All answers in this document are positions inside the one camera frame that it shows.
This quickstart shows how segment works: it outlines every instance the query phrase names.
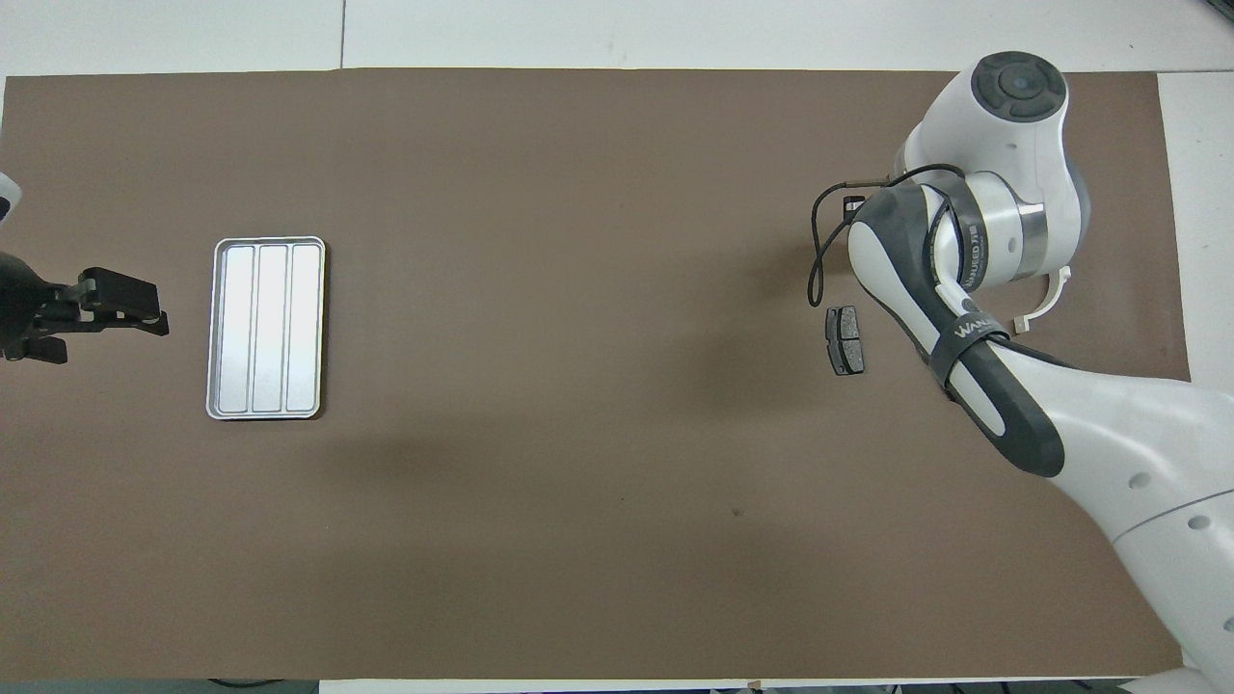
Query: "white bracket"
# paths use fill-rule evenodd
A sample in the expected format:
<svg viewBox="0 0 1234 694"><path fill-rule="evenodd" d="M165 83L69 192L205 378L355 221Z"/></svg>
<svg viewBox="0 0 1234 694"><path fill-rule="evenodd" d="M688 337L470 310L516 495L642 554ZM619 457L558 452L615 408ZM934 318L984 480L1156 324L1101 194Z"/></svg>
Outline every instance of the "white bracket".
<svg viewBox="0 0 1234 694"><path fill-rule="evenodd" d="M1050 273L1050 286L1045 290L1045 299L1041 299L1041 305L1033 310L1032 314L1025 314L1018 316L1013 322L1016 327L1016 335L1022 332L1028 332L1028 321L1035 321L1037 319L1044 316L1059 303L1059 296L1062 296L1062 285L1071 279L1071 265L1062 265L1058 270Z"/></svg>

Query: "circular joint cap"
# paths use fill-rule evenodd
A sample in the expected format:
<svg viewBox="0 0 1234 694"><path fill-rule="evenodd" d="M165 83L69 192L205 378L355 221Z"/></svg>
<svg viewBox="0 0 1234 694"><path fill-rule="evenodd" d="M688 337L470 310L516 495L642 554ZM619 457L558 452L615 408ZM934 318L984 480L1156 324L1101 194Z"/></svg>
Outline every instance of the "circular joint cap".
<svg viewBox="0 0 1234 694"><path fill-rule="evenodd" d="M1004 121L1030 123L1062 107L1067 84L1043 58L1019 51L986 56L972 70L977 104Z"/></svg>

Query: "black grip band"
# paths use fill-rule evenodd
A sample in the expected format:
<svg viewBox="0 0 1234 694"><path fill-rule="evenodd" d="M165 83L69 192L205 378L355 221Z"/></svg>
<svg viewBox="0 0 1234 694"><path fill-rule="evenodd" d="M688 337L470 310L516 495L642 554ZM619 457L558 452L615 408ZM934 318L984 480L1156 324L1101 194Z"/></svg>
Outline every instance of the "black grip band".
<svg viewBox="0 0 1234 694"><path fill-rule="evenodd" d="M942 194L944 203L951 209L955 235L960 242L960 274L955 278L960 288L972 291L986 279L986 267L990 263L990 238L986 232L985 216L977 205L972 189L961 179L943 179L929 184ZM929 240L933 249L934 240Z"/></svg>
<svg viewBox="0 0 1234 694"><path fill-rule="evenodd" d="M995 333L1011 338L998 321L985 311L967 312L951 321L951 325L938 335L934 351L929 354L929 370L934 374L934 380L946 388L946 380L960 354Z"/></svg>

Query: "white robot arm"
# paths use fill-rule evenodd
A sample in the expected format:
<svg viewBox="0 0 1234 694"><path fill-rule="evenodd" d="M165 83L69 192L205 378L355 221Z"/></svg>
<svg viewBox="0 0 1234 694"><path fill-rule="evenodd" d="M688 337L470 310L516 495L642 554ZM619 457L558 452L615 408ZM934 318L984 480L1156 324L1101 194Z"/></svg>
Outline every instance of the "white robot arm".
<svg viewBox="0 0 1234 694"><path fill-rule="evenodd" d="M0 173L0 224L4 224L19 201L21 201L21 188L17 188L11 178Z"/></svg>
<svg viewBox="0 0 1234 694"><path fill-rule="evenodd" d="M1093 517L1193 668L1129 692L1234 694L1234 398L1088 373L1009 341L969 291L1066 265L1088 221L1062 149L1067 85L1027 53L988 56L939 94L872 195L849 256L863 288L1016 467Z"/></svg>

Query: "black clamp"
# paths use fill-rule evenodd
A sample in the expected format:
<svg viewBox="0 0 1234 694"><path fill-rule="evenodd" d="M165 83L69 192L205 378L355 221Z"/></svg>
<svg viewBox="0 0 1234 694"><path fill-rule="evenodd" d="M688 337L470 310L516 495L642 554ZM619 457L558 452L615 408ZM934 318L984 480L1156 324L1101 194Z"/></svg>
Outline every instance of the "black clamp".
<svg viewBox="0 0 1234 694"><path fill-rule="evenodd" d="M81 311L90 311L90 319ZM0 253L0 354L5 359L63 364L68 346L53 335L114 327L167 335L158 288L104 268L88 268L72 286L52 284L22 261Z"/></svg>
<svg viewBox="0 0 1234 694"><path fill-rule="evenodd" d="M856 306L827 309L827 356L835 375L865 373L861 353L861 330L856 325Z"/></svg>
<svg viewBox="0 0 1234 694"><path fill-rule="evenodd" d="M991 335L1011 340L1002 325L985 311L971 311L951 321L951 325L938 333L938 342L929 354L929 370L934 374L934 380L945 390L960 356Z"/></svg>

